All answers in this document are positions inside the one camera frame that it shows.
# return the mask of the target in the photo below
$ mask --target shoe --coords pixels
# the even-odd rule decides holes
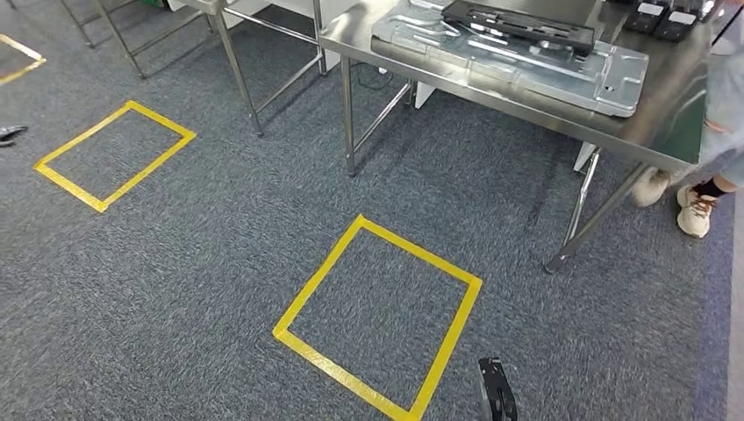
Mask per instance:
[[[711,213],[718,199],[700,196],[694,186],[685,186],[676,192],[676,202],[682,207],[676,223],[686,234],[702,239],[711,230]]]
[[[641,208],[651,206],[662,198],[670,184],[670,173],[660,169],[647,171],[633,186],[633,201]]]
[[[0,127],[0,147],[13,146],[16,144],[15,137],[28,130],[24,125],[11,125]]]

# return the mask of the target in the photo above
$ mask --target black cable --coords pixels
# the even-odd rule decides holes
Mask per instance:
[[[373,68],[375,70],[375,73],[378,74],[377,68],[374,67],[374,66],[372,66],[372,65],[369,65],[367,63],[358,62],[358,63],[353,64],[351,66],[351,68],[356,68],[357,66],[361,66],[361,65],[365,65],[367,67]],[[366,83],[366,82],[363,82],[362,81],[361,76],[360,76],[360,73],[361,72],[359,70],[357,70],[354,73],[356,74],[356,82],[357,83],[359,83],[364,88],[372,89],[372,90],[382,90],[382,89],[385,89],[385,87],[387,87],[388,85],[390,85],[390,82],[392,82],[392,80],[393,80],[393,74],[391,72],[388,72],[388,74],[385,76],[385,80],[381,84],[373,85],[373,84]]]

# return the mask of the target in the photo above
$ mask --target table leg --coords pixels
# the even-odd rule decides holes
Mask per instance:
[[[623,200],[630,193],[633,185],[643,176],[643,173],[649,168],[648,164],[638,164],[633,171],[626,177],[626,179],[620,184],[617,190],[607,198],[599,207],[597,213],[591,216],[586,222],[586,225],[578,232],[576,236],[571,238],[561,250],[556,254],[550,262],[545,265],[545,269],[550,274],[554,274],[558,269],[562,268],[566,264],[566,260],[570,255],[574,254],[576,250],[587,240],[587,238],[599,227],[599,225],[623,203]]]
[[[320,30],[323,29],[323,14],[320,9],[320,0],[312,0],[312,11],[314,15],[312,20],[315,24],[315,40],[319,41]],[[320,46],[319,43],[318,55],[320,56],[320,61],[318,62],[320,75],[328,75],[328,67],[326,64],[326,49]]]
[[[211,22],[211,15],[209,13],[205,13],[204,16],[207,18],[207,29],[210,33],[214,33],[214,25]]]
[[[251,121],[254,124],[254,129],[258,136],[263,136],[263,129],[261,128],[261,122],[258,119],[258,112],[254,107],[254,102],[251,100],[251,96],[248,93],[246,86],[246,80],[243,78],[243,72],[240,71],[240,64],[238,58],[235,57],[235,50],[233,50],[233,42],[230,40],[230,34],[227,32],[227,24],[225,23],[225,17],[222,16],[222,11],[219,11],[214,16],[214,24],[217,26],[220,38],[222,38],[222,44],[225,46],[225,53],[227,54],[227,60],[230,61],[230,66],[235,74],[235,80],[238,83],[238,90],[240,96],[243,98],[243,102],[246,103],[248,113]]]
[[[98,8],[98,14],[101,15],[101,19],[106,21],[106,24],[109,26],[109,29],[111,29],[111,32],[114,35],[114,38],[117,40],[117,42],[121,46],[121,49],[124,50],[124,55],[132,63],[132,67],[134,67],[134,69],[137,71],[141,79],[145,79],[145,74],[142,73],[142,69],[140,68],[140,65],[137,64],[137,61],[134,59],[134,56],[132,55],[132,52],[129,51],[129,47],[126,46],[124,39],[121,37],[121,33],[119,33],[117,27],[114,25],[113,21],[111,20],[109,11],[106,10],[104,5],[101,3],[101,0],[93,0],[93,3]]]
[[[581,212],[583,206],[586,203],[586,196],[589,194],[589,186],[591,180],[594,178],[594,172],[597,170],[597,163],[599,162],[600,149],[594,151],[591,154],[589,167],[586,170],[586,176],[583,178],[581,191],[579,197],[576,199],[576,205],[574,206],[574,213],[571,215],[571,222],[569,229],[566,232],[566,239],[563,240],[563,245],[567,245],[571,239],[576,236],[576,228],[579,226],[579,220],[581,219]]]
[[[351,92],[351,61],[345,55],[341,55],[341,99],[344,107],[347,172],[350,177],[353,177],[356,174],[356,164],[354,163],[354,107]]]
[[[408,91],[408,97],[405,98],[405,104],[406,105],[415,105],[416,104],[416,95],[419,92],[418,86],[419,84],[414,81],[413,79],[408,80],[408,84],[411,85],[411,90]]]
[[[70,16],[70,19],[72,20],[73,24],[75,24],[77,31],[80,33],[80,36],[82,37],[82,41],[85,42],[85,45],[88,46],[88,48],[93,48],[94,47],[93,41],[91,41],[88,34],[85,33],[85,29],[82,28],[82,25],[80,25],[80,22],[78,22],[77,18],[72,13],[72,10],[70,10],[68,4],[65,3],[65,0],[60,0],[60,3],[62,3],[62,9],[65,10],[65,12]]]
[[[581,151],[579,151],[579,156],[576,157],[576,163],[574,164],[574,171],[576,171],[577,173],[581,173],[583,170],[583,167],[586,165],[586,161],[589,160],[591,155],[596,150],[597,150],[596,146],[592,145],[591,143],[583,142]]]

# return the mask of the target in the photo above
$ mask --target gray pants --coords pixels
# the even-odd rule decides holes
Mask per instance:
[[[733,162],[728,164],[720,174],[736,187],[744,189],[744,153],[734,158]]]
[[[707,117],[719,131],[705,128],[701,166],[736,151],[720,174],[744,188],[744,46],[730,56],[711,58]]]

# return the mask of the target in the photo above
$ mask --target black sock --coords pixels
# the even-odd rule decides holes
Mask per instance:
[[[692,189],[695,190],[700,196],[721,197],[726,193],[725,191],[719,189],[719,186],[717,186],[716,183],[713,182],[713,179],[704,184],[698,184]]]

